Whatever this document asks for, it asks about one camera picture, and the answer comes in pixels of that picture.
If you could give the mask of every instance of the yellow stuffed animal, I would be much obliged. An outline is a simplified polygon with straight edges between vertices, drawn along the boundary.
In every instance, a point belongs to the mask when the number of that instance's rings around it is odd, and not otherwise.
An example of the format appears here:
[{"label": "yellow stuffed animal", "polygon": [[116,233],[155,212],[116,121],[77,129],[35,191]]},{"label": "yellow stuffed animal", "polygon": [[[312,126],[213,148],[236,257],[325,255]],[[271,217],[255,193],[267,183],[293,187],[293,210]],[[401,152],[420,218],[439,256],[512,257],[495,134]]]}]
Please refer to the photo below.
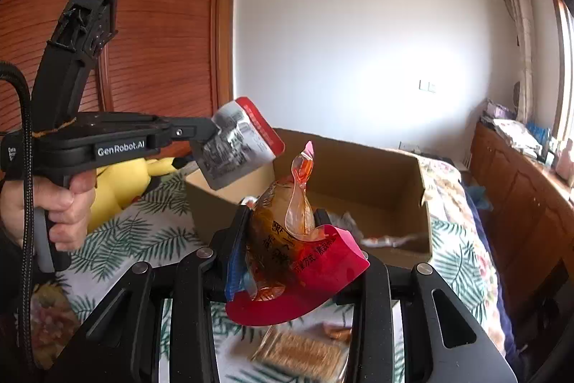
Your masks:
[{"label": "yellow stuffed animal", "polygon": [[175,172],[177,169],[172,163],[173,158],[139,158],[98,168],[96,200],[91,208],[88,233],[127,208],[136,197],[140,197],[152,176]]}]

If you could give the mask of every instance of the beige curtain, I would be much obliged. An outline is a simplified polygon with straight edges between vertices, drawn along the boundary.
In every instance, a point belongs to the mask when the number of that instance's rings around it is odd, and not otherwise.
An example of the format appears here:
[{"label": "beige curtain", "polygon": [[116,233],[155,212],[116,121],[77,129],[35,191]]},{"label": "beige curtain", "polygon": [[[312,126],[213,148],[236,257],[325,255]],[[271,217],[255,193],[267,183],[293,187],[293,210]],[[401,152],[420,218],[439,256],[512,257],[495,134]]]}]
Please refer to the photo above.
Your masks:
[{"label": "beige curtain", "polygon": [[526,124],[532,120],[535,106],[532,88],[532,43],[534,41],[532,3],[530,0],[510,0],[510,6],[518,32],[521,59],[517,120]]}]

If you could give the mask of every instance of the black braided cable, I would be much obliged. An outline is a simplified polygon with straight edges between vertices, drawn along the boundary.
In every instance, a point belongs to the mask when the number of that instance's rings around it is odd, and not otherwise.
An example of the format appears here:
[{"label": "black braided cable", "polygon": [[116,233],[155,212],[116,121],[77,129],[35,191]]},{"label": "black braided cable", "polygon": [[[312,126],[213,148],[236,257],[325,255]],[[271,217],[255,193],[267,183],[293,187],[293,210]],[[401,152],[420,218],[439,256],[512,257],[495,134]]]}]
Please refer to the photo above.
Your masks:
[{"label": "black braided cable", "polygon": [[30,90],[19,68],[0,61],[0,80],[10,82],[18,93],[22,115],[22,151],[24,160],[24,242],[22,245],[22,269],[20,273],[20,298],[18,309],[18,345],[30,372],[36,372],[30,334],[30,296],[32,295],[32,257],[34,239],[34,195],[32,182],[32,115],[30,113]]}]

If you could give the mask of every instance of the screw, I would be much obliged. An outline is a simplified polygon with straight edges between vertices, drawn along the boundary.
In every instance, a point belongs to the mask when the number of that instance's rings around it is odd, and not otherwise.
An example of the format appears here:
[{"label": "screw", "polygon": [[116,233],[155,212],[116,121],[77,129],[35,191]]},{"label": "screw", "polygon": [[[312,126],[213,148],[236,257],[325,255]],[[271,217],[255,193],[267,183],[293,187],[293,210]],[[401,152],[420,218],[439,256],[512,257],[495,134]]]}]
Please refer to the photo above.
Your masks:
[{"label": "screw", "polygon": [[134,266],[131,267],[131,271],[136,274],[142,274],[147,271],[147,263],[146,262],[137,262]]},{"label": "screw", "polygon": [[425,276],[432,274],[432,266],[428,263],[419,263],[417,265],[417,271]]},{"label": "screw", "polygon": [[209,247],[198,248],[196,255],[199,258],[210,258],[213,255],[213,250],[211,250]]}]

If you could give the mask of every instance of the floral blanket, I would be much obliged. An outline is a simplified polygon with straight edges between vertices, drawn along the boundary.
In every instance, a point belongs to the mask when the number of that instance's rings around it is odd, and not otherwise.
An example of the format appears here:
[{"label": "floral blanket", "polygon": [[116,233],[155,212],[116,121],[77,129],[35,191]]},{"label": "floral blanket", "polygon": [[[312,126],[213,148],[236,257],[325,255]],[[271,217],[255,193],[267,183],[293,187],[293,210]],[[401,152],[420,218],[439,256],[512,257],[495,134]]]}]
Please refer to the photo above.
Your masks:
[{"label": "floral blanket", "polygon": [[[493,263],[476,233],[476,227],[461,187],[460,173],[451,165],[420,158],[425,181],[425,199],[432,216],[433,258],[430,263],[453,288],[462,302],[503,350],[504,334],[496,307],[497,279]],[[193,230],[186,200],[184,177],[194,168],[168,176],[153,192],[128,207],[90,234],[84,246],[72,255],[71,267],[59,274],[60,287],[70,301],[79,322],[95,308],[114,283],[136,261],[152,266],[177,262],[202,244]],[[36,297],[42,307],[54,300]],[[161,328],[160,381],[169,381],[169,300],[164,304]],[[44,366],[59,353],[77,327],[69,308],[58,302],[67,324],[61,325],[54,337],[58,345],[34,342],[34,350]],[[395,381],[404,381],[404,348],[400,307],[393,307],[395,338]],[[295,378],[276,369],[252,363],[264,329],[233,323],[222,304],[212,304],[213,337],[217,367],[222,382],[295,383]],[[318,324],[343,326],[352,324],[352,305],[337,306],[331,301],[311,313],[286,324],[303,333],[317,332]],[[39,314],[33,317],[37,330],[45,328]],[[297,383],[304,383],[303,378]]]}]

